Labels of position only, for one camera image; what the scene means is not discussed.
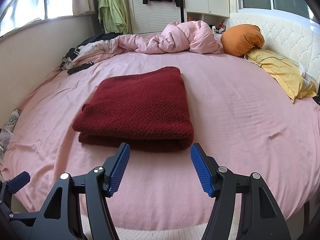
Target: metal screw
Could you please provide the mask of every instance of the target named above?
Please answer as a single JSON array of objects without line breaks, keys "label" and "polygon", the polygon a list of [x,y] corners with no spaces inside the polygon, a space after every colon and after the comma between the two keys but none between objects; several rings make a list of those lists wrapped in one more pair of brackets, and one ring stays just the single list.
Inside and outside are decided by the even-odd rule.
[{"label": "metal screw", "polygon": [[224,167],[224,166],[220,166],[220,167],[218,168],[218,171],[225,173],[225,172],[228,171],[228,169],[227,169],[226,167]]},{"label": "metal screw", "polygon": [[62,173],[60,176],[60,179],[67,179],[69,178],[69,174],[68,173]]},{"label": "metal screw", "polygon": [[252,174],[252,177],[254,177],[255,179],[260,179],[261,178],[260,174],[256,173],[256,172],[254,174]]},{"label": "metal screw", "polygon": [[103,168],[102,167],[95,167],[94,170],[93,170],[95,173],[100,173],[103,171]]}]

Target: green cloth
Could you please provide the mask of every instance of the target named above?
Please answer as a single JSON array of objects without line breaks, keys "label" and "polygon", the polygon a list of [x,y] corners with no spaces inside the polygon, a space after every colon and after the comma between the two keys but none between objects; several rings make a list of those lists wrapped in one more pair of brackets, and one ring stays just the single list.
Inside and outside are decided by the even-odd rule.
[{"label": "green cloth", "polygon": [[128,15],[125,0],[98,0],[99,20],[105,33],[128,33]]}]

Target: white headboard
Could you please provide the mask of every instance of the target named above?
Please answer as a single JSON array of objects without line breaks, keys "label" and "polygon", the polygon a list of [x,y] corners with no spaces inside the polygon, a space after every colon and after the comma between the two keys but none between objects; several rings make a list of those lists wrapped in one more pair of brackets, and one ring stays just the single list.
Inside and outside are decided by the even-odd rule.
[{"label": "white headboard", "polygon": [[264,49],[303,64],[320,83],[319,34],[295,22],[261,14],[230,13],[229,24],[230,27],[239,24],[257,25],[265,38]]}]

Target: white shutter door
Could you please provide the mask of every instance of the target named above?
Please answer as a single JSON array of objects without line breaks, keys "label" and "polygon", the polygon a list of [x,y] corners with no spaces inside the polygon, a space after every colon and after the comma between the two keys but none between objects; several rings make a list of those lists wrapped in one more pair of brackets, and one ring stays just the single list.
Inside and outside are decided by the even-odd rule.
[{"label": "white shutter door", "polygon": [[133,34],[162,32],[171,22],[180,22],[180,7],[170,2],[129,0]]}]

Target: red folded blanket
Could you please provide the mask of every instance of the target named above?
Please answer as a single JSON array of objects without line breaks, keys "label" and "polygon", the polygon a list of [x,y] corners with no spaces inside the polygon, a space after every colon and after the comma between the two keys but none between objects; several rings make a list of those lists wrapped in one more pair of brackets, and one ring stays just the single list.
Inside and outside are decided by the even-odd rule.
[{"label": "red folded blanket", "polygon": [[111,77],[84,104],[73,129],[79,142],[153,152],[184,150],[194,131],[180,70]]}]

